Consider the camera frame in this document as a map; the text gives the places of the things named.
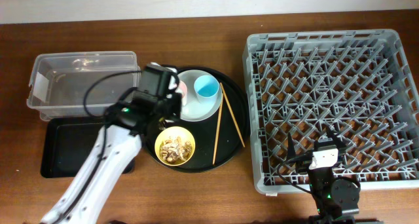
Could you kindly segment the blue cup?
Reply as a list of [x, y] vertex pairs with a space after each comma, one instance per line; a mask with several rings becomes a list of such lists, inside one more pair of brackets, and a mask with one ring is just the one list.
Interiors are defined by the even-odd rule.
[[219, 82], [212, 75], [202, 75], [195, 80], [194, 91], [200, 103], [214, 103], [219, 91]]

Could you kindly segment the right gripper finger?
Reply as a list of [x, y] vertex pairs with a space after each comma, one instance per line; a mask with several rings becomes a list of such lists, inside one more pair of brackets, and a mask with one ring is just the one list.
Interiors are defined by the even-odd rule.
[[287, 158], [293, 159], [296, 156], [296, 152], [294, 148], [293, 138], [290, 132], [287, 134], [287, 141], [288, 141]]
[[337, 149], [346, 148], [346, 144], [341, 139], [339, 139], [330, 128], [326, 128], [326, 133], [327, 133], [327, 136], [332, 139]]

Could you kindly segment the nut shells and rice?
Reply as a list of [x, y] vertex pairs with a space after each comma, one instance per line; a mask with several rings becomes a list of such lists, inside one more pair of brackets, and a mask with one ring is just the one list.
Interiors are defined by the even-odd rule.
[[169, 137], [160, 144], [160, 156], [164, 162], [179, 164], [189, 159], [192, 153], [192, 143], [180, 136]]

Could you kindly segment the pink cup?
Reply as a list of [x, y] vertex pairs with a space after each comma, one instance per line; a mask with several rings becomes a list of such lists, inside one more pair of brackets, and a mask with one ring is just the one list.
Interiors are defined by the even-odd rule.
[[177, 88], [177, 91], [181, 94], [182, 105], [186, 106], [186, 104], [187, 104], [187, 85], [183, 81], [180, 81], [179, 86]]

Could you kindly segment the yellow bowl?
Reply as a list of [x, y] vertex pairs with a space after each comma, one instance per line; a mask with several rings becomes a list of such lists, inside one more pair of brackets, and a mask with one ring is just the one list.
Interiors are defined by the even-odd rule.
[[[169, 137], [176, 138], [178, 136], [180, 136], [183, 140], [189, 140], [192, 143], [192, 153], [191, 153], [191, 156], [189, 157], [189, 159], [187, 161], [182, 162], [182, 163], [179, 163], [179, 164], [169, 164], [167, 162], [164, 162], [162, 160], [160, 154], [159, 154], [159, 152], [160, 152], [160, 144], [164, 140], [168, 139]], [[180, 166], [180, 165], [188, 162], [192, 158], [192, 156], [194, 155], [195, 148], [196, 148], [196, 143], [195, 143], [195, 139], [194, 139], [193, 135], [186, 128], [183, 128], [183, 127], [180, 127], [180, 126], [172, 126], [172, 127], [169, 127], [167, 129], [163, 130], [157, 136], [157, 138], [155, 140], [155, 153], [156, 153], [156, 156], [158, 157], [158, 159], [159, 159], [160, 162], [162, 162], [163, 164], [168, 165], [168, 166]]]

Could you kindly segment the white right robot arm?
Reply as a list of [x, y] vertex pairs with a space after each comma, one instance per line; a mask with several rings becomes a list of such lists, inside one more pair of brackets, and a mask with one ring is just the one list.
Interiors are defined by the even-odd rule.
[[286, 164], [294, 164], [298, 174], [309, 179], [308, 193], [312, 195], [318, 214], [308, 218], [309, 223], [355, 223], [359, 213], [360, 182], [345, 176], [334, 176], [333, 169], [343, 161], [346, 144], [326, 129], [327, 137], [314, 142], [314, 148], [297, 155], [291, 134], [287, 135]]

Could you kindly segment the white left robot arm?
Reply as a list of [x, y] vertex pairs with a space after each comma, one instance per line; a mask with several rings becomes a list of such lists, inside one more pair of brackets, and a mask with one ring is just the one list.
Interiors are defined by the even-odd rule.
[[119, 177], [140, 152], [148, 127], [180, 118], [176, 67], [152, 62], [136, 74], [139, 84], [103, 112], [103, 126], [90, 154], [41, 223], [96, 223]]

